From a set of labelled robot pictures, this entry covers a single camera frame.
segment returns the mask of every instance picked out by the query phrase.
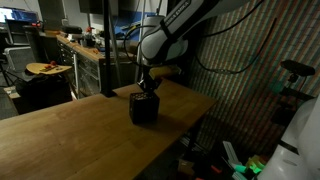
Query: cardboard box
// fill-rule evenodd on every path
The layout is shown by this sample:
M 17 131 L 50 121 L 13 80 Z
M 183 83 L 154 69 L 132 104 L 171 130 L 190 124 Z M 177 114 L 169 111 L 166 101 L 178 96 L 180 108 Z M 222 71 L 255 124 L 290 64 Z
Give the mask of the cardboard box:
M 179 159 L 177 179 L 191 180 L 194 176 L 193 162 Z
M 30 105 L 30 103 L 25 98 L 21 97 L 17 93 L 15 86 L 7 87 L 3 90 L 7 93 L 12 106 L 15 108 L 18 114 L 25 114 L 37 110 L 35 107 Z

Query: wooden tabletop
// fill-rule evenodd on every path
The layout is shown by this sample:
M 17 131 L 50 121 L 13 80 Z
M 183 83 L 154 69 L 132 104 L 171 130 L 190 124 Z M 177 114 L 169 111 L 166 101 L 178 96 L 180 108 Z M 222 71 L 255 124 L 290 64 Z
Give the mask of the wooden tabletop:
M 86 56 L 89 59 L 100 61 L 105 59 L 104 56 L 102 56 L 100 53 L 97 52 L 97 48 L 93 47 L 83 47 L 77 42 L 70 42 L 67 38 L 64 38 L 60 35 L 57 35 L 57 39 L 62 42 L 63 44 L 69 46 L 76 52 Z
M 44 63 L 29 63 L 27 64 L 27 69 L 28 71 L 32 72 L 33 74 L 47 74 L 47 75 L 53 75 L 53 74 L 59 74 L 59 73 L 63 73 L 69 69 L 71 69 L 71 66 L 55 66 L 50 68 L 49 70 L 43 71 L 45 70 L 45 66 L 48 64 L 44 64 Z
M 0 121 L 0 179 L 133 179 L 215 104 L 169 80 L 158 120 L 133 125 L 137 85 Z

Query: computer monitor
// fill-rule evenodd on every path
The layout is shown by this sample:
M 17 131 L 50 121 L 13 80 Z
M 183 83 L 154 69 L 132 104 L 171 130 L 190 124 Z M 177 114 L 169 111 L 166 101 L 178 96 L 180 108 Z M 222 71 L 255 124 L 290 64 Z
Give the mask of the computer monitor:
M 90 14 L 103 14 L 103 0 L 79 0 L 80 12 Z M 118 16 L 118 0 L 109 0 L 110 9 L 113 16 Z
M 38 13 L 33 11 L 24 11 L 24 10 L 12 10 L 13 18 L 18 21 L 27 21 L 30 23 L 36 23 L 38 18 Z
M 0 23 L 6 23 L 6 19 L 14 19 L 12 17 L 12 9 L 0 8 Z
M 0 7 L 0 23 L 5 23 L 6 19 L 36 23 L 39 17 L 38 13 L 33 11 Z

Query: black cable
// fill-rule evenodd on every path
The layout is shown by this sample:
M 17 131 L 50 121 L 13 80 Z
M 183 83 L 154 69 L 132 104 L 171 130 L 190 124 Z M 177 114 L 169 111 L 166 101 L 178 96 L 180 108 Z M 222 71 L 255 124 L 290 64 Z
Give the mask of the black cable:
M 128 40 L 128 37 L 137 29 L 141 29 L 141 28 L 146 28 L 146 27 L 156 27 L 156 26 L 152 26 L 152 25 L 145 25 L 145 26 L 137 26 L 135 27 L 134 29 L 130 29 L 128 31 L 128 33 L 126 34 L 126 36 L 124 37 L 124 40 L 123 40 L 123 48 L 124 48 L 124 52 L 126 53 L 128 59 L 135 65 L 141 67 L 140 64 L 138 64 L 134 59 L 131 59 L 131 57 L 129 56 L 129 53 L 127 51 L 127 47 L 126 47 L 126 41 Z
M 118 25 L 118 21 L 119 21 L 119 16 L 117 16 L 117 19 L 116 19 L 116 21 L 115 21 L 115 23 L 114 23 L 114 28 L 116 28 L 117 27 L 117 25 Z
M 141 41 L 138 42 L 136 49 L 134 50 L 134 54 L 133 54 L 133 58 L 137 58 L 137 54 L 138 54 L 138 50 L 139 50 L 139 46 L 141 44 Z
M 161 5 L 162 5 L 162 0 L 160 0 L 158 8 L 156 9 L 156 15 L 160 14 Z
M 307 76 L 304 78 L 303 82 L 301 83 L 301 85 L 299 87 L 299 90 L 298 90 L 298 94 L 296 96 L 296 110 L 298 110 L 298 99 L 299 99 L 299 95 L 300 95 L 301 89 L 304 86 L 304 84 L 306 83 L 306 81 L 307 81 Z
M 232 26 L 228 27 L 227 29 L 224 29 L 222 31 L 218 31 L 218 32 L 215 32 L 215 33 L 212 33 L 212 34 L 206 34 L 206 35 L 203 35 L 201 36 L 202 38 L 207 38 L 207 37 L 211 37 L 211 36 L 216 36 L 218 34 L 222 34 L 226 31 L 229 31 L 230 29 L 236 27 L 238 24 L 240 24 L 243 20 L 245 20 L 247 17 L 249 17 L 259 6 L 261 3 L 263 3 L 264 0 L 261 0 L 260 2 L 258 2 L 254 8 L 248 13 L 246 14 L 243 18 L 241 18 L 239 21 L 237 21 L 235 24 L 233 24 Z
M 140 5 L 140 1 L 141 1 L 141 0 L 138 1 L 136 10 L 134 11 L 134 14 L 133 14 L 133 17 L 132 17 L 132 21 L 131 21 L 131 23 L 130 23 L 130 25 L 129 25 L 129 29 L 128 29 L 128 31 L 127 31 L 126 34 L 128 34 L 128 32 L 131 30 L 130 27 L 131 27 L 131 25 L 134 23 L 134 18 L 135 18 L 136 15 L 137 15 L 137 12 L 138 12 L 138 9 L 139 9 L 139 5 Z
M 205 70 L 207 70 L 207 71 L 214 72 L 214 73 L 219 73 L 219 74 L 239 74 L 239 73 L 244 72 L 244 71 L 247 70 L 254 62 L 256 62 L 256 60 L 258 59 L 259 55 L 261 54 L 261 52 L 262 52 L 265 44 L 267 43 L 267 41 L 268 41 L 268 39 L 269 39 L 269 37 L 270 37 L 270 35 L 271 35 L 271 33 L 272 33 L 272 30 L 273 30 L 273 28 L 274 28 L 274 26 L 275 26 L 275 24 L 276 24 L 276 21 L 277 21 L 277 18 L 275 18 L 275 19 L 273 20 L 273 23 L 272 23 L 271 28 L 270 28 L 270 30 L 269 30 L 269 32 L 268 32 L 268 35 L 267 35 L 267 37 L 265 38 L 265 40 L 263 41 L 262 46 L 260 47 L 257 55 L 256 55 L 256 56 L 253 58 L 253 60 L 252 60 L 245 68 L 243 68 L 242 70 L 240 70 L 240 71 L 231 71 L 231 70 L 228 70 L 228 69 L 209 69 L 209 68 L 205 67 L 205 66 L 200 62 L 200 59 L 198 58 L 197 54 L 195 53 L 195 58 L 196 58 L 198 64 L 199 64 L 203 69 L 205 69 Z

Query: robotic arm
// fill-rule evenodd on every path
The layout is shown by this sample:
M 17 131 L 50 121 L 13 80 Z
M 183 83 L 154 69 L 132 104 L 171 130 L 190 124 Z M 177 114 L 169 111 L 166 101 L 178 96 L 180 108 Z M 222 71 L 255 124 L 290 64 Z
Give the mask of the robotic arm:
M 184 54 L 188 41 L 183 39 L 199 22 L 243 6 L 249 0 L 182 0 L 157 27 L 141 40 L 146 66 L 158 66 Z

